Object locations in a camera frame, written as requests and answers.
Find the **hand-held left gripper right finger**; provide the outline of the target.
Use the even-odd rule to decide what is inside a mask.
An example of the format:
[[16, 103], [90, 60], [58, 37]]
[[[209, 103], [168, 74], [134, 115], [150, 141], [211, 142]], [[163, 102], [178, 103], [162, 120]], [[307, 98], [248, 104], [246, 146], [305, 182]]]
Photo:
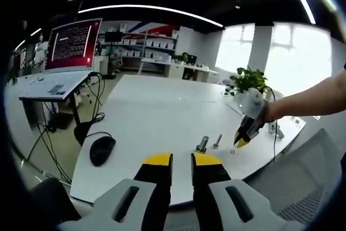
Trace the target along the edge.
[[200, 230], [303, 230], [271, 210], [270, 201], [244, 181], [231, 179], [220, 160], [191, 154], [193, 201]]

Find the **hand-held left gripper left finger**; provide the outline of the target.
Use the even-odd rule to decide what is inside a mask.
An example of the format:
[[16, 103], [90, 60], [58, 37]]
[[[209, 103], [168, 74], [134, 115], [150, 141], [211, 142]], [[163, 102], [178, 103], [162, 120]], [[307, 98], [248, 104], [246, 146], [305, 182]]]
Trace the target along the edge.
[[59, 230], [163, 230], [171, 200], [171, 153], [147, 158], [133, 179], [97, 198], [91, 213]]

